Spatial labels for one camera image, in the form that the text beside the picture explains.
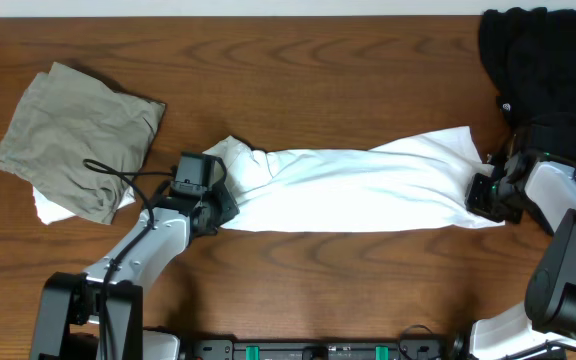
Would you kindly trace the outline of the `white printed t-shirt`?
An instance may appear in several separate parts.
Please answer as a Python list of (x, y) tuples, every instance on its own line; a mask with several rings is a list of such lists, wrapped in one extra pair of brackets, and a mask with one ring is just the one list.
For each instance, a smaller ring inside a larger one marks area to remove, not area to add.
[(371, 150), (253, 150), (229, 136), (208, 149), (225, 164), (239, 214), (225, 228), (252, 232), (395, 232), (493, 221), (469, 212), (466, 190), (490, 174), (469, 127), (402, 138)]

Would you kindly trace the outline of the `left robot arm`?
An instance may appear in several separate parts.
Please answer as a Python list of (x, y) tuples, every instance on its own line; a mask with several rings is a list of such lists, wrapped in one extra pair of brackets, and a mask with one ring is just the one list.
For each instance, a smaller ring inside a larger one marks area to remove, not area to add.
[(42, 289), (33, 359), (181, 359), (179, 336), (143, 325), (143, 300), (190, 243), (239, 213), (216, 156), (182, 154), (131, 231), (78, 274), (56, 272)]

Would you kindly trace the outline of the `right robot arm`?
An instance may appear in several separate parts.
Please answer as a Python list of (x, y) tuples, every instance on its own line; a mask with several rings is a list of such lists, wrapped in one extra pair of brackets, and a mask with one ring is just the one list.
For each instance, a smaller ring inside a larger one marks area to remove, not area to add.
[(458, 335), (452, 359), (562, 359), (576, 353), (576, 161), (556, 151), (569, 126), (517, 127), (506, 159), (490, 175), (477, 173), (466, 209), (494, 222), (535, 215), (553, 238), (532, 273), (522, 303), (479, 320)]

